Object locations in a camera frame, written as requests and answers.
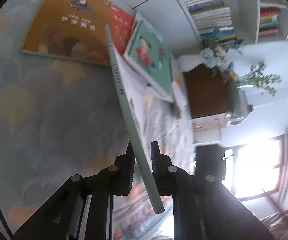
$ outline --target bookshelf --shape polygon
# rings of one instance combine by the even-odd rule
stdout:
[[[194,20],[184,2],[177,1],[190,22],[196,38],[201,40]],[[244,39],[242,45],[288,40],[288,8],[286,5],[261,2],[260,0],[226,0],[226,2],[231,9],[232,24],[237,37]],[[278,7],[282,11],[279,16],[279,33],[275,35],[259,36],[260,9],[265,7]]]

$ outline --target window frame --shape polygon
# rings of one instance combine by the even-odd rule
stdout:
[[[280,190],[280,184],[281,184],[281,176],[282,176],[282,167],[285,165],[284,163],[284,156],[285,156],[285,134],[270,138],[268,140],[271,141],[281,141],[281,145],[280,145],[280,163],[277,164],[276,166],[274,166],[274,169],[279,168],[279,175],[278,175],[278,181],[276,184],[276,188],[270,190],[270,191],[266,191],[263,192],[261,194],[257,194],[257,195],[253,195],[253,196],[247,196],[247,197],[241,197],[238,198],[240,201],[247,201],[247,200],[252,200],[252,199],[256,199],[256,198],[261,198],[261,197],[265,197],[274,193],[279,192]],[[233,158],[233,178],[232,178],[232,183],[231,183],[231,192],[235,195],[236,194],[236,168],[237,168],[237,159],[238,159],[238,151],[239,149],[243,148],[244,146],[247,146],[248,144],[242,144],[242,145],[237,145],[237,146],[233,146],[233,147],[226,147],[226,150],[232,149],[233,154],[232,154],[232,158]]]

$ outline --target window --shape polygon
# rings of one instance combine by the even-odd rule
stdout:
[[[230,147],[225,151],[223,185],[241,201],[279,190],[283,167],[284,136]]]

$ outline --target book cover illustration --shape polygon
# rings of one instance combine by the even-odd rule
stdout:
[[[116,5],[111,6],[112,8],[112,38],[114,41],[115,48],[123,55],[127,43],[131,36],[132,24],[134,17],[123,11]]]
[[[105,25],[111,18],[107,0],[45,0],[22,52],[109,65]]]
[[[143,23],[138,23],[136,33],[131,38],[127,55],[150,75],[167,93],[171,93],[171,73],[166,47]]]

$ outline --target cartoon character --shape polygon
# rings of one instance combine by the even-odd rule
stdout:
[[[93,10],[91,7],[87,6],[87,1],[88,0],[71,0],[70,6],[77,8],[78,12],[86,10],[86,11],[88,11],[89,14],[92,15]]]
[[[151,45],[142,36],[140,36],[140,42],[141,47],[136,48],[137,58],[145,67],[147,67],[147,71],[149,72],[150,68],[155,67],[150,55],[148,54]]]

